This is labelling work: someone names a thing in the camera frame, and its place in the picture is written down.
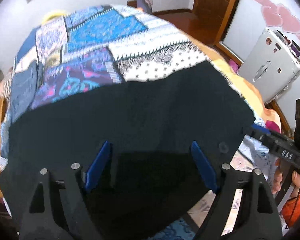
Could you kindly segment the person right hand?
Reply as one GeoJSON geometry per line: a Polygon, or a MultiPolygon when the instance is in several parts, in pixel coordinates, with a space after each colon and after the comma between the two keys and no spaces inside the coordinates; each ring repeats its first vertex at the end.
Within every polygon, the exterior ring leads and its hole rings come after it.
{"type": "MultiPolygon", "coordinates": [[[[275,162],[275,166],[277,167],[277,169],[274,173],[274,180],[271,188],[272,194],[279,192],[283,183],[283,173],[281,171],[283,165],[281,165],[280,159],[277,159],[277,161],[275,162]]],[[[293,199],[298,196],[298,192],[300,191],[300,173],[296,171],[292,173],[292,183],[294,185],[294,190],[290,194],[289,199],[293,199]]]]}

